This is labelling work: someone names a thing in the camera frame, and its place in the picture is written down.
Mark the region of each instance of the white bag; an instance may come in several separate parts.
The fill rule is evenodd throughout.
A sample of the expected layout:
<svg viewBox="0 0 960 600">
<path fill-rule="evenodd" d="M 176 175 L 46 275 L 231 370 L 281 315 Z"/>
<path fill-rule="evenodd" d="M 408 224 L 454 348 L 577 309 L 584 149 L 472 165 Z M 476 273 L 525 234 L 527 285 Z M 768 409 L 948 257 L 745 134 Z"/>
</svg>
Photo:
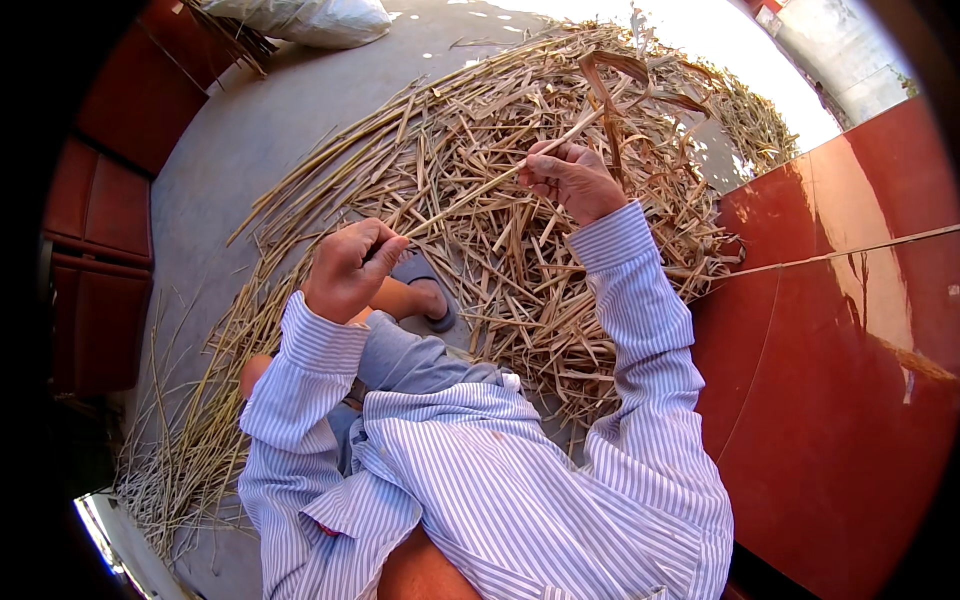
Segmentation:
<svg viewBox="0 0 960 600">
<path fill-rule="evenodd" d="M 380 0 L 204 0 L 201 8 L 315 48 L 356 48 L 390 31 Z"/>
</svg>

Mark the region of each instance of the gray shorts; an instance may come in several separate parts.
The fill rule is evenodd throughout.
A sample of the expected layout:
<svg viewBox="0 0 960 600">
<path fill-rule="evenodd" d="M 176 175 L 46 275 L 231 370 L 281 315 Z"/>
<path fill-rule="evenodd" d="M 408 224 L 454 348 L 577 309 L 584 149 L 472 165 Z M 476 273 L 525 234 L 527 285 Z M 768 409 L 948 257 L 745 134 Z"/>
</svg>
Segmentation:
<svg viewBox="0 0 960 600">
<path fill-rule="evenodd" d="M 374 310 L 367 317 L 370 337 L 360 356 L 357 379 L 367 390 L 402 394 L 434 394 L 458 383 L 492 383 L 503 386 L 502 372 L 490 363 L 471 365 L 446 355 L 446 344 L 438 337 L 421 337 L 401 328 L 387 313 Z M 327 416 L 340 446 L 338 467 L 348 475 L 350 426 L 360 416 L 344 402 Z"/>
</svg>

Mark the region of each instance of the person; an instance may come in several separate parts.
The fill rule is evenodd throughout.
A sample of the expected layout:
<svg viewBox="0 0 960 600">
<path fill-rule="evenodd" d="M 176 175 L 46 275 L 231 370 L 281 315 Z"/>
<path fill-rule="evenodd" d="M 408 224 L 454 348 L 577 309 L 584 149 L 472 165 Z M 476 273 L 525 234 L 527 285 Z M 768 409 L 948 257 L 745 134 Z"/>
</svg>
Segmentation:
<svg viewBox="0 0 960 600">
<path fill-rule="evenodd" d="M 446 356 L 396 319 L 436 319 L 436 281 L 395 281 L 408 240 L 375 219 L 331 234 L 288 301 L 276 358 L 241 376 L 251 436 L 239 493 L 260 534 L 265 598 L 710 598 L 726 582 L 730 500 L 693 409 L 690 314 L 637 202 L 602 158 L 564 143 L 522 184 L 563 206 L 616 345 L 619 408 L 577 468 L 518 377 Z M 366 259 L 371 249 L 376 249 Z M 331 417 L 369 391 L 346 434 Z"/>
</svg>

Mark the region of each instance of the shirt sleeve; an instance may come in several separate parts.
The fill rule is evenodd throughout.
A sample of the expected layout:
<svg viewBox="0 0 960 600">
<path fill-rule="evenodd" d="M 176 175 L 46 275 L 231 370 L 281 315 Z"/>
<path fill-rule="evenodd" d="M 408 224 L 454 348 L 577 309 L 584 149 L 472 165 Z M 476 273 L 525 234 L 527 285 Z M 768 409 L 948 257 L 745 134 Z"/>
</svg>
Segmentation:
<svg viewBox="0 0 960 600">
<path fill-rule="evenodd" d="M 326 414 L 347 395 L 370 331 L 310 312 L 297 292 L 280 321 L 280 352 L 240 416 L 250 434 L 237 491 L 260 534 L 263 591 L 292 594 L 310 549 L 323 538 L 300 510 L 337 485 L 337 442 Z"/>
<path fill-rule="evenodd" d="M 587 269 L 597 319 L 616 345 L 620 407 L 589 430 L 588 472 L 601 483 L 701 527 L 726 523 L 730 502 L 703 448 L 704 387 L 690 358 L 693 323 L 660 265 L 639 204 L 580 229 L 569 242 Z"/>
</svg>

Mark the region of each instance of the knee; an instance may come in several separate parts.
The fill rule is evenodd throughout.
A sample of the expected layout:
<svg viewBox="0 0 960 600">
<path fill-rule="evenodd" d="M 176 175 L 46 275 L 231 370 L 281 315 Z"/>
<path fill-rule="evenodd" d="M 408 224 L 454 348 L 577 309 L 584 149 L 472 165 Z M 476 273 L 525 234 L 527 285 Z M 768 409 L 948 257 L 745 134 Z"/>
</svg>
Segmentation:
<svg viewBox="0 0 960 600">
<path fill-rule="evenodd" d="M 244 398 L 253 395 L 253 386 L 260 380 L 263 373 L 270 367 L 273 358 L 266 354 L 257 354 L 247 361 L 247 364 L 240 370 L 240 393 Z"/>
</svg>

